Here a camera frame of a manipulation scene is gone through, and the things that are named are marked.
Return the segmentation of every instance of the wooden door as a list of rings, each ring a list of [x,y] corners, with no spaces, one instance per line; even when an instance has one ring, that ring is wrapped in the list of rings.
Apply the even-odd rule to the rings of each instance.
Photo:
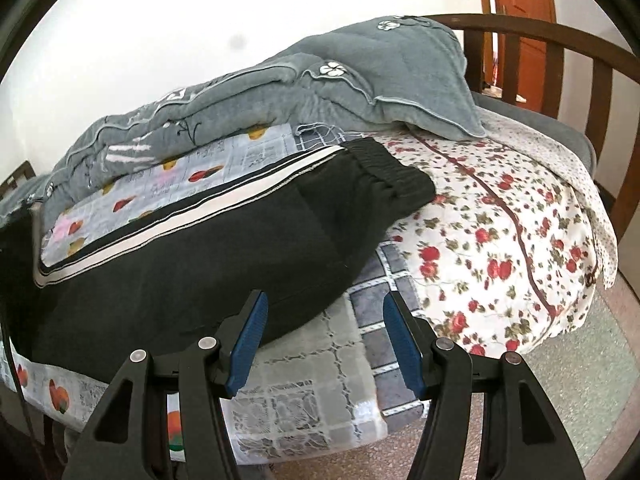
[[[496,10],[500,14],[535,18],[547,22],[556,22],[554,0],[495,0]],[[520,40],[520,78],[518,94],[527,102],[518,106],[540,112],[545,84],[546,44],[541,41]],[[498,44],[498,86],[502,86],[502,67],[504,65],[504,38]]]

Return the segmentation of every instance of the blue gripper pad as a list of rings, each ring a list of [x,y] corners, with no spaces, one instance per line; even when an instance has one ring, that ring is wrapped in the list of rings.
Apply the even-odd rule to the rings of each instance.
[[[385,296],[382,303],[382,316],[386,332],[391,339],[391,346],[394,348],[396,359],[398,359],[404,384],[413,391],[418,399],[423,399],[427,393],[427,386],[422,377],[422,353],[391,293]]]
[[[244,386],[249,376],[255,353],[260,345],[260,339],[262,339],[264,326],[267,324],[268,312],[267,295],[261,292],[238,336],[236,345],[231,351],[229,378],[225,383],[225,389],[232,397]]]

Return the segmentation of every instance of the patterned sheet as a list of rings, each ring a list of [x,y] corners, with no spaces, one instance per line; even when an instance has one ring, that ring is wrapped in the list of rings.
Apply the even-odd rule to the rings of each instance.
[[[291,151],[361,135],[312,124],[294,138],[288,126],[278,126],[210,144],[77,204],[45,238],[42,258],[62,259],[179,200],[190,187],[202,190]],[[260,349],[246,386],[223,403],[238,463],[351,449],[426,413],[404,386],[382,322],[382,297],[390,289],[400,290],[414,315],[429,319],[439,334],[479,354],[526,353],[584,322],[599,269],[589,219],[570,186],[492,140],[455,143],[404,130],[375,135],[401,162],[429,173],[440,194],[396,222],[323,314]],[[29,402],[81,430],[106,386],[15,359]],[[0,374],[12,387],[1,348]],[[168,410],[172,457],[183,460],[178,395],[169,398]]]
[[[302,131],[293,136],[288,125],[260,128],[121,178],[60,215],[43,238],[44,263],[58,262],[156,208],[295,151],[362,136],[320,124]],[[394,243],[386,240],[353,286],[321,317],[258,352],[245,388],[235,399],[223,401],[238,463],[351,449],[379,440],[423,414],[423,403],[406,389],[397,366],[387,366],[379,372],[388,373],[376,376],[371,370],[368,359],[392,352],[389,341],[373,337],[364,344],[362,340],[361,331],[383,326],[382,297],[391,288],[400,290],[412,309],[418,308],[404,260]],[[16,359],[28,401],[80,431],[106,384],[21,356]],[[1,346],[0,377],[12,386]],[[169,396],[174,460],[184,460],[179,402],[177,394]]]

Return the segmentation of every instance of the wooden bed frame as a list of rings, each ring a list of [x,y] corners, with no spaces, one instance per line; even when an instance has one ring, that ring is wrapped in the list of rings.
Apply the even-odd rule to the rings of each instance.
[[[36,174],[31,167],[31,163],[25,160],[6,180],[0,182],[0,200],[12,189],[16,189],[21,180],[29,180],[34,176]]]
[[[453,30],[464,31],[464,50],[468,61],[465,78],[469,88],[478,93],[482,92],[484,79],[484,34],[498,32],[505,35],[502,101],[511,105],[516,104],[518,92],[520,38],[544,41],[546,63],[542,113],[554,119],[558,118],[562,91],[564,50],[567,48],[593,59],[591,102],[585,134],[598,157],[609,124],[613,71],[617,70],[640,84],[640,58],[609,41],[575,28],[503,14],[440,14],[425,18],[431,18]],[[624,182],[610,213],[618,241],[622,239],[639,202],[640,125]]]

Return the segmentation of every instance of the black cable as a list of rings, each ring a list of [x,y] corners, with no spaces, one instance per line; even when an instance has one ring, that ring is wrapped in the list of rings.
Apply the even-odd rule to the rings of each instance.
[[[17,392],[18,398],[20,399],[22,416],[24,417],[24,421],[27,423],[27,429],[29,430],[31,446],[33,447],[33,450],[36,452],[36,455],[38,457],[38,462],[40,462],[40,467],[42,468],[42,472],[44,473],[44,478],[46,480],[51,480],[51,477],[49,476],[49,470],[47,469],[47,465],[42,455],[42,451],[38,446],[36,434],[33,431],[33,424],[31,423],[31,417],[29,416],[29,412],[27,410],[27,402],[24,400],[24,394],[22,393],[22,387],[20,386],[20,379],[18,378],[18,371],[15,368],[14,354],[11,351],[11,341],[9,338],[8,319],[9,319],[9,316],[7,314],[6,305],[4,301],[2,301],[2,298],[0,298],[0,329],[2,331],[2,344],[4,345],[4,354],[6,355],[6,360],[9,363],[9,370],[11,370],[11,377],[14,379],[15,391]]]

